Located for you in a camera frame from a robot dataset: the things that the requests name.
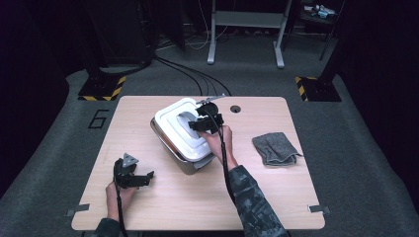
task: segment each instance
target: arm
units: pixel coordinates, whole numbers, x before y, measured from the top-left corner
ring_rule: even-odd
[[[123,211],[129,206],[136,188],[120,189]],[[117,190],[114,182],[106,187],[108,216],[103,218],[91,237],[118,237],[120,235],[120,216],[118,213]]]
[[[234,193],[237,212],[244,233],[249,236],[289,236],[280,219],[265,199],[256,180],[243,166],[239,166],[232,152],[232,131],[223,126],[222,132],[226,150],[229,182]],[[222,164],[221,141],[219,135],[201,133],[212,153]]]

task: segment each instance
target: yellow black caution tape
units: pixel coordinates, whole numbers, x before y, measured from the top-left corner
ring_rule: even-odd
[[[302,85],[302,78],[310,79],[310,80],[317,80],[317,77],[295,77],[296,85],[298,86],[299,95],[303,101],[308,101],[308,97],[304,86]]]
[[[121,92],[124,82],[126,81],[126,77],[121,78],[118,81],[118,84],[112,93],[109,96],[79,96],[79,100],[82,101],[113,101],[118,97],[118,94]]]

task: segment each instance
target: camouflage sleeve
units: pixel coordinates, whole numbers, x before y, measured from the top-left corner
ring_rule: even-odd
[[[246,237],[289,236],[258,183],[243,166],[232,169],[229,178]]]
[[[90,237],[118,237],[120,231],[119,222],[110,218],[103,218]]]

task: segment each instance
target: metal stand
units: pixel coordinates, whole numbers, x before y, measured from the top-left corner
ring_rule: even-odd
[[[278,28],[277,41],[274,41],[274,52],[277,58],[277,66],[284,68],[284,59],[281,52],[281,41],[287,25],[289,11],[293,0],[287,0],[284,13],[250,13],[250,12],[227,12],[216,11],[215,0],[212,0],[211,14],[211,37],[209,45],[208,64],[213,64],[215,59],[215,26],[234,26],[234,27],[256,27],[256,28]]]

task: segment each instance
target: black cable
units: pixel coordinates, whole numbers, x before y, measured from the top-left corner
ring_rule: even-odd
[[[171,42],[168,38],[164,38],[162,36],[160,36],[160,39],[158,41],[157,44],[157,49],[160,49],[162,47],[167,47],[167,46],[173,46],[175,45],[173,42]]]
[[[206,77],[208,77],[209,79],[212,79],[213,81],[217,82],[220,86],[222,86],[222,87],[223,87],[223,88],[227,91],[228,95],[229,95],[229,96],[231,96],[231,92],[228,90],[228,88],[227,88],[227,87],[225,87],[225,85],[224,85],[224,84],[222,84],[220,81],[218,81],[217,79],[215,79],[215,78],[213,78],[213,77],[211,77],[211,76],[207,75],[207,74],[206,74],[206,73],[204,73],[204,72],[201,72],[201,71],[198,71],[198,70],[192,69],[192,68],[190,68],[190,67],[184,66],[184,65],[182,65],[182,64],[178,64],[178,63],[176,63],[176,62],[169,61],[169,60],[164,59],[164,58],[162,58],[162,57],[159,57],[159,56],[157,56],[157,55],[155,55],[155,56],[154,56],[154,58],[156,58],[156,59],[160,59],[160,60],[163,60],[163,61],[165,61],[165,62],[167,62],[167,63],[171,63],[171,64],[176,65],[176,66],[178,66],[178,67],[182,67],[182,68],[184,68],[184,69],[190,70],[190,71],[192,71],[192,72],[194,72],[194,73],[196,73],[196,74],[201,74],[201,75],[203,75],[203,76],[206,76]]]
[[[231,184],[230,184],[230,177],[228,176],[228,166],[227,166],[227,152],[225,150],[225,143],[224,143],[224,131],[222,129],[222,126],[219,127],[216,124],[215,119],[212,117],[212,115],[205,109],[202,109],[212,120],[213,124],[216,126],[216,129],[218,130],[218,136],[219,136],[219,140],[221,141],[221,154],[222,154],[222,170],[224,173],[224,181],[225,181],[225,185],[227,187],[227,191],[228,194],[230,195],[231,201],[233,201],[234,205],[235,205],[235,197],[233,194],[233,191],[231,189]]]
[[[171,67],[171,68],[173,68],[173,69],[175,69],[175,70],[177,70],[177,71],[179,71],[179,72],[182,72],[183,74],[187,75],[189,78],[191,78],[192,80],[194,80],[194,81],[195,81],[195,83],[197,83],[198,88],[200,89],[200,95],[201,95],[201,96],[203,95],[203,90],[201,89],[200,83],[198,83],[198,81],[197,81],[197,80],[196,80],[193,76],[191,76],[191,75],[189,75],[188,73],[186,73],[186,72],[184,72],[184,71],[180,70],[179,68],[176,68],[176,67],[174,67],[174,66],[170,65],[169,63],[166,63],[166,62],[161,61],[161,60],[159,60],[159,59],[157,59],[157,61],[159,61],[159,62],[161,62],[161,63],[165,64],[166,66]]]
[[[161,58],[161,57],[158,57],[158,56],[156,56],[156,60],[163,60],[163,61],[165,61],[165,62],[167,62],[167,63],[171,63],[171,64],[173,64],[173,65],[175,65],[175,66],[177,66],[177,67],[180,67],[180,68],[183,68],[183,69],[189,70],[189,71],[191,71],[192,73],[197,74],[198,76],[200,76],[200,77],[204,80],[204,82],[205,82],[205,83],[206,83],[206,85],[207,85],[207,96],[210,94],[210,86],[209,86],[209,82],[210,82],[210,84],[212,85],[212,89],[214,90],[215,94],[216,94],[216,95],[218,95],[218,93],[217,93],[217,91],[216,91],[216,88],[215,88],[215,86],[213,85],[213,83],[211,82],[211,80],[207,79],[204,75],[199,74],[199,73],[197,73],[197,72],[193,71],[193,69],[191,69],[191,68],[189,68],[189,67],[187,67],[187,66],[184,66],[184,65],[181,65],[181,64],[177,64],[177,63],[175,63],[175,62],[169,61],[169,60],[167,60],[167,59],[164,59],[164,58]]]
[[[144,61],[143,64],[140,64],[138,67],[132,68],[130,70],[126,70],[126,71],[122,71],[122,72],[104,72],[104,71],[101,70],[101,73],[103,75],[107,75],[107,76],[123,77],[123,76],[130,75],[132,73],[138,72],[138,71],[146,68],[150,64],[151,64],[150,61]]]
[[[119,184],[117,183],[117,179],[114,177],[115,189],[117,190],[117,202],[118,202],[118,216],[120,217],[120,229],[123,232],[125,237],[128,237],[126,233],[126,225],[124,224],[124,214],[123,214],[123,202],[121,200]]]

